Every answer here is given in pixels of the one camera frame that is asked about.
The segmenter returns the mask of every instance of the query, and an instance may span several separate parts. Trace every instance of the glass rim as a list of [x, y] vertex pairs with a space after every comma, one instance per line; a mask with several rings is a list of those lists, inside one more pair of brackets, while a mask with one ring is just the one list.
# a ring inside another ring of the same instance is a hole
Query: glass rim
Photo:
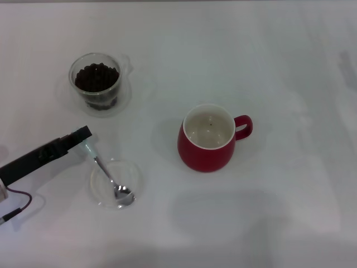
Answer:
[[[85, 91], [85, 90], [80, 89], [79, 87], [77, 87], [77, 86], [73, 83], [72, 77], [71, 77], [71, 73], [73, 72], [75, 65], [76, 65], [79, 61], [81, 61], [83, 58], [85, 58], [85, 57], [87, 57], [87, 56], [89, 56], [89, 55], [101, 55], [101, 56], [106, 56], [106, 57], [110, 58], [111, 60], [113, 60], [113, 61], [118, 65], [118, 67], [119, 67], [119, 77], [118, 77], [117, 81], [115, 81], [114, 85], [112, 85], [110, 88], [107, 88], [107, 89], [102, 90], [102, 91], [99, 91], [99, 92], [89, 92], [89, 91]], [[106, 93], [106, 92], [108, 92], [108, 91], [111, 91], [113, 88], [115, 88], [115, 87], [119, 84], [120, 79], [122, 78], [122, 73], [123, 73], [122, 67], [121, 67], [120, 63], [119, 63], [114, 57], [112, 57], [112, 56], [110, 56], [110, 55], [108, 55], [108, 54], [105, 54], [105, 53], [92, 52], [92, 53], [87, 53], [87, 54], [85, 54], [85, 55], [79, 57], [78, 59], [76, 59], [76, 60], [74, 61], [74, 63], [72, 63], [71, 68], [69, 69], [69, 72], [68, 72], [68, 78], [69, 78], [69, 83], [71, 84], [71, 86], [72, 86], [73, 88], [75, 88], [76, 90], [78, 90], [79, 92], [81, 92], [81, 93], [83, 93], [83, 94], [85, 94], [85, 95], [92, 95], [92, 96], [94, 96], [94, 95], [104, 94], [104, 93]]]

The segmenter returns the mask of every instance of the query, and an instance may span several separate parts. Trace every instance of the red mug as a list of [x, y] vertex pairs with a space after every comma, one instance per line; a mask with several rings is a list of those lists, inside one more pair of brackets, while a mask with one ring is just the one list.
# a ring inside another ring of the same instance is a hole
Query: red mug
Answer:
[[[246, 125], [240, 131], [236, 127]], [[177, 148], [190, 168], [211, 172], [223, 168], [233, 155], [235, 142], [253, 130], [249, 116], [233, 117], [221, 106], [202, 104], [184, 118], [178, 133]]]

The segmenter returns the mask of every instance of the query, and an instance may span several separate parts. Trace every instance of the white table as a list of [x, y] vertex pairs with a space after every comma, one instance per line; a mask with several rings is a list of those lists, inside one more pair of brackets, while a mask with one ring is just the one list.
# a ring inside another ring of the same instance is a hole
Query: white table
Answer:
[[[356, 13], [352, 1], [0, 5], [0, 165], [88, 125], [146, 183], [106, 211], [73, 151], [17, 181], [34, 199], [0, 227], [0, 267], [356, 267]], [[93, 51], [133, 66], [114, 117], [70, 99], [69, 67]], [[204, 102], [254, 123], [210, 174], [176, 150]], [[11, 194], [0, 215], [26, 201]]]

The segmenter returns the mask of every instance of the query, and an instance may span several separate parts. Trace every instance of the metal spoon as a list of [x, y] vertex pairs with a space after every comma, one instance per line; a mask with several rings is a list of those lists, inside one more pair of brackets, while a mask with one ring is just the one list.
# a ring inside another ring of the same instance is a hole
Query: metal spoon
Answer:
[[105, 167], [105, 165], [102, 163], [99, 157], [95, 157], [94, 161], [98, 164], [98, 166], [102, 169], [102, 171], [105, 173], [105, 175], [108, 177], [110, 182], [114, 186], [114, 196], [118, 204], [122, 206], [128, 206], [131, 205], [135, 201], [135, 196], [133, 192], [126, 186], [123, 185], [118, 185], [111, 174], [109, 173], [108, 169]]

